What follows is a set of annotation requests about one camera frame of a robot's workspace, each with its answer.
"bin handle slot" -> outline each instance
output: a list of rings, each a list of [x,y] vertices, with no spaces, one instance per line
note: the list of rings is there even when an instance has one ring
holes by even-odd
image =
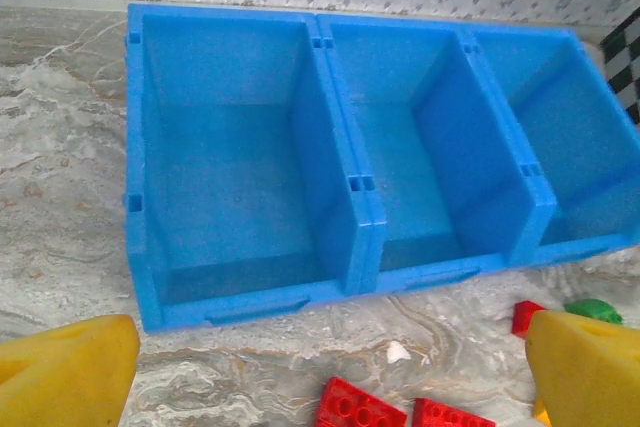
[[[401,292],[414,292],[416,290],[430,289],[433,287],[442,287],[449,284],[457,284],[458,282],[464,282],[465,280],[475,277],[481,269],[472,269],[464,272],[446,272],[442,275],[437,275],[435,278],[411,282],[404,286]]]
[[[204,318],[213,325],[222,325],[229,324],[231,322],[242,322],[245,320],[257,319],[260,317],[274,317],[284,314],[293,314],[303,309],[310,301],[311,299],[309,297],[298,297],[291,301],[275,301],[271,304],[250,305],[228,314],[220,315],[218,313],[208,313]]]

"marble floor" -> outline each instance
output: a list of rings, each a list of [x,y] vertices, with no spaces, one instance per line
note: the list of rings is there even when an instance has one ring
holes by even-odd
[[[0,7],[0,340],[139,315],[122,230],[124,12]],[[410,411],[429,396],[530,416],[513,304],[584,296],[640,327],[640,251],[224,328],[147,336],[122,426],[309,426],[339,375]]]

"white debris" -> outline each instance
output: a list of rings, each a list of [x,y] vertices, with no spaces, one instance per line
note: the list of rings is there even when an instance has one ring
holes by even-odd
[[[400,342],[392,340],[389,342],[389,348],[387,349],[387,362],[393,364],[401,359],[410,360],[411,354]]]

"toy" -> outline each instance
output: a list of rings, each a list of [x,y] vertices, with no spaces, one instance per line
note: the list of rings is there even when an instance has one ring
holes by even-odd
[[[531,317],[533,316],[533,313],[538,310],[545,310],[545,308],[535,302],[531,302],[530,300],[518,302],[513,311],[511,333],[521,339],[524,339],[527,335],[527,330],[529,330]]]
[[[640,426],[640,331],[542,311],[525,348],[553,427]]]
[[[495,427],[496,423],[430,399],[416,399],[411,427]]]
[[[0,344],[0,425],[116,427],[139,349],[128,315]]]
[[[316,411],[315,427],[404,427],[407,414],[333,377]]]
[[[583,299],[564,304],[564,310],[570,314],[590,317],[592,319],[622,325],[622,316],[616,309],[600,299]]]
[[[540,397],[537,397],[536,401],[533,404],[533,418],[536,419],[538,422],[543,423],[547,427],[551,427],[549,414],[547,413],[547,409],[542,403],[542,399],[540,399]]]

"blue plastic bin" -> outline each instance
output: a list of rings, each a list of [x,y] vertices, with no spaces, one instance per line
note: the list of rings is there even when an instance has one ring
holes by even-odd
[[[126,43],[147,331],[640,239],[640,139],[567,31],[131,5]]]
[[[303,14],[130,7],[127,248],[145,329],[355,295],[375,266],[380,227],[316,30]]]
[[[558,206],[534,263],[580,260],[640,240],[640,142],[569,32],[478,28],[489,70]]]

